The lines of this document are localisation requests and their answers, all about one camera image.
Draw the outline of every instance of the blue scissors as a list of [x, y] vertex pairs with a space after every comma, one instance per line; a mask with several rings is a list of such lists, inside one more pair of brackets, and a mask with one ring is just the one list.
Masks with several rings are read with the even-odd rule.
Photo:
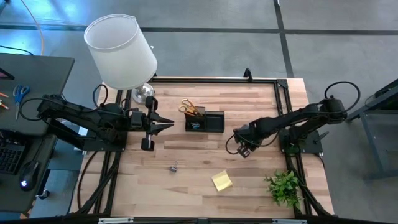
[[22, 99], [30, 92], [29, 86], [22, 86], [21, 84], [18, 84], [15, 86], [14, 91], [12, 92], [12, 95], [15, 98], [15, 106], [16, 106], [16, 114], [15, 114], [15, 120], [18, 120], [19, 116], [19, 105], [21, 104]]

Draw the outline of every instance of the keyboard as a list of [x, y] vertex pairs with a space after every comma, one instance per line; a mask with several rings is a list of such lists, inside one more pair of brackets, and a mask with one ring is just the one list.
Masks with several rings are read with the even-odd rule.
[[0, 174], [16, 174], [26, 152], [26, 145], [0, 146]]

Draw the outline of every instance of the pen holder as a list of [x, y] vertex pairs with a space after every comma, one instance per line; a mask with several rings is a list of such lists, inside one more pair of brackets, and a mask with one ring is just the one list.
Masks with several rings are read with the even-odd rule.
[[206, 111], [204, 106], [197, 106], [196, 109], [203, 116], [190, 116], [184, 114], [185, 131], [224, 133], [224, 111]]

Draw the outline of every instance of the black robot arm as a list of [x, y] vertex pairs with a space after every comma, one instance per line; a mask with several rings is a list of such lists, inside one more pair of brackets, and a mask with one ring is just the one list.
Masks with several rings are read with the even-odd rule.
[[259, 118], [249, 125], [234, 129], [234, 138], [241, 145], [238, 148], [239, 154], [246, 158], [261, 146], [265, 138], [288, 126], [306, 121], [301, 126], [292, 126], [289, 129], [288, 141], [295, 144], [323, 125], [341, 123], [346, 117], [347, 112], [342, 102], [331, 97], [276, 118]]
[[[124, 111], [116, 103], [108, 103], [97, 109], [89, 109], [68, 102], [60, 95], [44, 95], [42, 99], [37, 108], [38, 117], [43, 120], [53, 118], [51, 126], [56, 127], [53, 128], [54, 134], [87, 151], [122, 151], [125, 146], [126, 134], [129, 131], [145, 132], [146, 137], [142, 139], [141, 149], [153, 151], [152, 135], [157, 135], [174, 125], [172, 124], [173, 121], [162, 118], [155, 112], [157, 100], [153, 96], [146, 99], [148, 114], [139, 111], [138, 108]], [[91, 134], [88, 136], [74, 134], [62, 123], [55, 120], [57, 118], [82, 126], [89, 130]]]

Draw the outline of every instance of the concrete floor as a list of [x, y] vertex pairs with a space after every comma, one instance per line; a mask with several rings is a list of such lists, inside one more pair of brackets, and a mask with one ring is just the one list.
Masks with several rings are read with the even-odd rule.
[[[124, 13], [136, 16], [141, 27], [280, 28], [273, 0], [112, 0], [101, 4], [95, 0], [32, 0], [27, 4], [41, 24], [84, 26], [100, 16]], [[397, 33], [350, 35], [351, 30], [397, 31], [398, 1], [280, 0], [280, 8], [285, 29], [342, 30], [339, 35], [286, 35], [294, 77], [304, 78], [310, 102], [320, 101], [332, 82], [347, 80], [362, 91], [358, 108], [364, 99], [398, 78]], [[32, 25], [32, 19], [20, 1], [11, 1], [0, 14], [0, 25]], [[250, 67], [255, 77], [288, 77], [279, 34], [202, 31], [145, 32], [158, 59], [157, 74], [240, 77]], [[45, 55], [76, 59], [65, 96], [93, 106], [90, 95], [101, 79], [83, 32], [45, 30], [44, 36]], [[0, 40], [1, 45], [40, 52], [36, 30], [0, 29]], [[354, 90], [346, 85], [333, 88], [331, 93], [346, 106], [355, 99]], [[396, 223], [398, 178], [364, 181], [375, 168], [359, 120], [325, 126], [322, 131], [330, 132], [323, 148], [335, 213], [344, 218]], [[59, 172], [52, 178], [61, 175], [73, 176]], [[73, 185], [64, 191], [68, 190], [72, 192]], [[61, 203], [59, 198], [48, 198], [46, 204]], [[44, 215], [35, 212], [33, 216]]]

